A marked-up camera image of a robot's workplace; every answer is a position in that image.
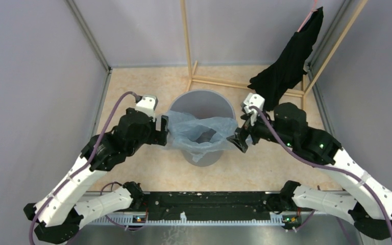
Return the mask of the light blue trash bag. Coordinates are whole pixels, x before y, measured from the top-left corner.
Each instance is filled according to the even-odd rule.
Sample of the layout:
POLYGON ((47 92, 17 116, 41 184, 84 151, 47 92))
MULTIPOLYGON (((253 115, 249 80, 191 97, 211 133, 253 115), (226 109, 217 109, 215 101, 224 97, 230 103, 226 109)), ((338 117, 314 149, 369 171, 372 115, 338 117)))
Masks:
POLYGON ((166 148, 181 150, 188 154, 196 165, 211 165, 209 154, 221 154, 233 150, 235 146, 227 138, 234 135, 238 127, 236 119, 230 117, 210 117, 198 119, 177 111, 168 111, 168 131, 166 148))

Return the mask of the grey plastic trash bin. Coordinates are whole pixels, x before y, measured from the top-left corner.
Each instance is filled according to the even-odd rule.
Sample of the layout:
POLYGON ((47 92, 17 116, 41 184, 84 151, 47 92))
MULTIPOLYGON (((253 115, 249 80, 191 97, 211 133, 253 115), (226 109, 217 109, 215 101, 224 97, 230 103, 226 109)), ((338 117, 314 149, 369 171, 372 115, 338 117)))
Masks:
MULTIPOLYGON (((198 119, 216 116, 236 119, 234 108, 230 104, 229 100, 220 93, 213 90, 199 89, 186 92, 173 101, 168 111, 170 110, 189 113, 198 119)), ((183 151, 181 152, 186 161, 192 165, 199 166, 191 162, 188 154, 184 153, 183 151)), ((210 153, 208 159, 217 162, 222 156, 223 152, 221 154, 210 153)))

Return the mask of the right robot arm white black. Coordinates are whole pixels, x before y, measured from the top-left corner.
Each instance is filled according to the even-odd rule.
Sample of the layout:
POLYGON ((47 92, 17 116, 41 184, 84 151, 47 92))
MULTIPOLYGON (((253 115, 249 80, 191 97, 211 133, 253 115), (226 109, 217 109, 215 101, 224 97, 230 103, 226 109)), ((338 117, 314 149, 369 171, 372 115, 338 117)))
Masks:
POLYGON ((244 124, 228 140, 242 152, 248 149, 248 138, 253 144, 261 139, 278 143, 295 159, 325 172, 347 192, 335 195, 288 181, 279 196, 283 209, 322 211, 349 222, 370 238, 392 239, 392 191, 360 167, 331 134, 310 127, 305 111, 282 103, 270 119, 253 102, 241 107, 244 124))

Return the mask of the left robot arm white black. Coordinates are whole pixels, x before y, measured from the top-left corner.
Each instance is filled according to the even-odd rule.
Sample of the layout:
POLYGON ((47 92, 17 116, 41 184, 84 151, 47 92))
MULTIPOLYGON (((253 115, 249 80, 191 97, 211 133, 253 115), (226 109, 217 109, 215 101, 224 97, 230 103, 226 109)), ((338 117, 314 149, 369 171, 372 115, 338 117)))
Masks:
POLYGON ((133 156, 144 144, 165 146, 167 126, 166 115, 161 116, 161 128, 156 130, 155 118, 128 108, 111 131, 93 136, 57 187, 42 201, 24 207, 25 215, 32 222, 30 243, 36 237, 39 241, 62 244, 95 219, 118 210, 139 210, 144 194, 136 182, 126 182, 88 201, 80 198, 99 178, 133 156))

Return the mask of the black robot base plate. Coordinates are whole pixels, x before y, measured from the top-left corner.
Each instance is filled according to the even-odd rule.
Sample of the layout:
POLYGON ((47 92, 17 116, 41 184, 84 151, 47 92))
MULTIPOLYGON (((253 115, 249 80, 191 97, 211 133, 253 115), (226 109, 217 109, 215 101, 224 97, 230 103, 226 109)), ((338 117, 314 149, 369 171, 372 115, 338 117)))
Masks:
POLYGON ((148 215, 149 221, 177 221, 181 213, 189 221, 264 221, 286 211, 297 213, 292 200, 277 192, 202 191, 144 193, 125 212, 148 215))

